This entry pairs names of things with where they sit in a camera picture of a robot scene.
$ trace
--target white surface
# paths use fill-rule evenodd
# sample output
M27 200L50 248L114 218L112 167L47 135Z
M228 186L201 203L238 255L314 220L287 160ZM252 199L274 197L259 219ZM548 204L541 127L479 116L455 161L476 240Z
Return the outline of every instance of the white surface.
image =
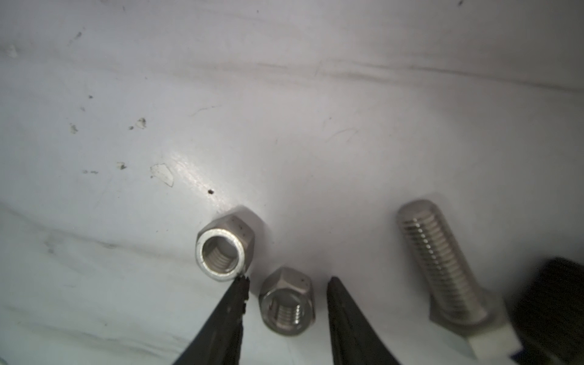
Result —
M544 258L584 260L582 19L575 0L0 2L0 357L170 363L227 288L196 233L244 206L252 291L287 264L318 311L281 338L252 296L243 364L330 364L333 274L404 365L474 363L430 330L393 216L435 200L512 301Z

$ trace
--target bolt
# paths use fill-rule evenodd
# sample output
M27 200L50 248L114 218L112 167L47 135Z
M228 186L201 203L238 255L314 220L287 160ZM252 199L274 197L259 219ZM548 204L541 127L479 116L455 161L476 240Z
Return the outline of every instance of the bolt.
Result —
M429 200L412 201L399 209L397 223L445 319L459 325L485 320L485 292L438 206Z

